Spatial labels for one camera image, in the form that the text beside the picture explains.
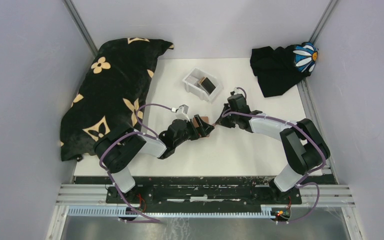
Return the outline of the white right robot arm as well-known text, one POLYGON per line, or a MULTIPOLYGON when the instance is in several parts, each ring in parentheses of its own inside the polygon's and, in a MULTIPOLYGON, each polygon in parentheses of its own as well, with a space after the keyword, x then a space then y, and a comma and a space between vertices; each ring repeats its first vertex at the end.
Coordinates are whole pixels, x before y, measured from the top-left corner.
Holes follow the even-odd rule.
POLYGON ((230 94, 217 124, 227 128, 239 127, 282 143, 287 164, 270 181, 268 191, 273 203, 282 204, 289 198, 289 190, 326 165, 331 156, 330 149, 310 119, 286 121, 259 110, 252 111, 242 93, 232 91, 230 94))

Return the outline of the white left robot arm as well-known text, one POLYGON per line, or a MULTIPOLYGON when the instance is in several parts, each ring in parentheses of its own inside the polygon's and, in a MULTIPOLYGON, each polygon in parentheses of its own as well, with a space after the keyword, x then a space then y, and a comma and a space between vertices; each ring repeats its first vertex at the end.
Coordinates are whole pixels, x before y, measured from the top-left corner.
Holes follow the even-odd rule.
POLYGON ((186 141, 208 137, 215 127, 204 121, 198 114, 192 119, 175 119, 157 137, 140 132, 123 123, 104 135, 94 146, 99 165, 117 186, 118 197, 129 204, 136 200, 138 191, 128 164, 138 155, 145 154, 157 159, 166 159, 186 141))

